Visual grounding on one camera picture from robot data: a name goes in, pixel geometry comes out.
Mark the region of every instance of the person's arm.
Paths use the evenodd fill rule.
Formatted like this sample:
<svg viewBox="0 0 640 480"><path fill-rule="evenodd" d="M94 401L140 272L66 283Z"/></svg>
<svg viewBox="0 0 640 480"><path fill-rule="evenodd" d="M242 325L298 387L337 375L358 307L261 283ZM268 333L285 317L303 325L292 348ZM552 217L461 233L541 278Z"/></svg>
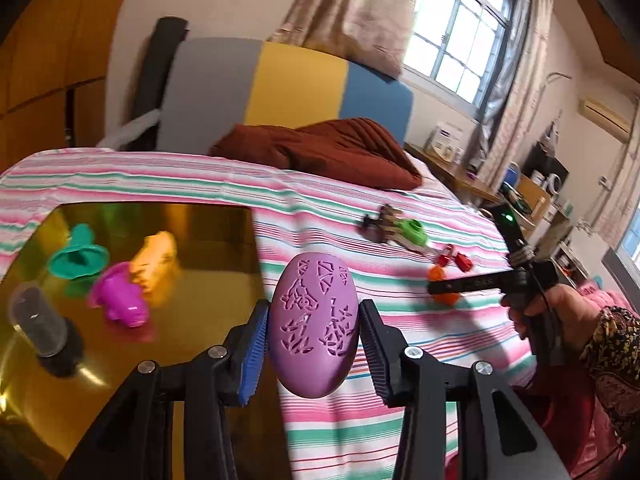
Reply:
<svg viewBox="0 0 640 480"><path fill-rule="evenodd" d="M578 352L595 380L598 400L616 433L623 441L631 439L640 428L640 318L616 306L601 310L566 285L556 285L545 297L562 322L564 343ZM510 309L509 318L524 338L523 316L545 310L539 296L524 313Z"/></svg>

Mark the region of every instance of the patterned shirt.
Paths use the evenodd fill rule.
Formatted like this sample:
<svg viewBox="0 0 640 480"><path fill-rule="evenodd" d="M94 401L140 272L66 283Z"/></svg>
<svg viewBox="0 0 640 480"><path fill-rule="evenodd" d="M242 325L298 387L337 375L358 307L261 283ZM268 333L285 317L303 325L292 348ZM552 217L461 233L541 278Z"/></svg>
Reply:
<svg viewBox="0 0 640 480"><path fill-rule="evenodd" d="M616 433L628 442L640 426L640 317L617 306L603 308L580 361Z"/></svg>

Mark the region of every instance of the purple toy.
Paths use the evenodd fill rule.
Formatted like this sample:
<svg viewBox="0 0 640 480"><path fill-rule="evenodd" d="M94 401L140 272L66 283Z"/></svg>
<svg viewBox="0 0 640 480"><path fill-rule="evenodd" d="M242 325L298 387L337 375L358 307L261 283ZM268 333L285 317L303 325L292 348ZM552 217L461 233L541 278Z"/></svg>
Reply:
<svg viewBox="0 0 640 480"><path fill-rule="evenodd" d="M132 328L149 319L142 288L129 281L129 262L110 267L98 278L89 294L89 304L102 306L107 319Z"/></svg>
<svg viewBox="0 0 640 480"><path fill-rule="evenodd" d="M342 260L303 253L289 262L271 301L268 344L291 393L317 399L342 383L358 346L358 296Z"/></svg>

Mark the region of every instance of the golden tray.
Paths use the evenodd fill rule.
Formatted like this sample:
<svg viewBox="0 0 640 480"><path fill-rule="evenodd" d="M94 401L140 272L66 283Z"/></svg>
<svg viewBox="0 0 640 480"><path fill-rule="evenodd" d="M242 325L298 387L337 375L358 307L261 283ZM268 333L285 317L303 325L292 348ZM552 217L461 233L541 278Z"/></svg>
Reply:
<svg viewBox="0 0 640 480"><path fill-rule="evenodd" d="M89 308L90 280L72 282L47 272L70 230L88 224L110 265L132 259L145 236L167 230L177 243L178 269L139 328L126 328ZM53 377L9 324L14 288L37 282L55 309L73 321L84 341L75 376ZM0 478L57 478L94 418L125 377L146 359L188 361L221 344L264 297L251 211L185 203L79 203L56 208L25 243L0 283ZM184 478L184 407L174 407L174 479ZM248 406L227 410L240 479L290 478L276 379L268 360Z"/></svg>

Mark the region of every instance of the orange ball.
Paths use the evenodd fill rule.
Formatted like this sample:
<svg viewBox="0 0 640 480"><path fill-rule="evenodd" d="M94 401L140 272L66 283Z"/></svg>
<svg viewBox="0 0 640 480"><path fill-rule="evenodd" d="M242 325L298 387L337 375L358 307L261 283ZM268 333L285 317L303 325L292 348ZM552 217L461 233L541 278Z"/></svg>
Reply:
<svg viewBox="0 0 640 480"><path fill-rule="evenodd" d="M443 267L436 265L427 271L427 279L430 282L441 282L447 279L447 274ZM434 294L433 299L438 303L454 306L456 301L460 299L460 295L457 292L447 292L445 294Z"/></svg>

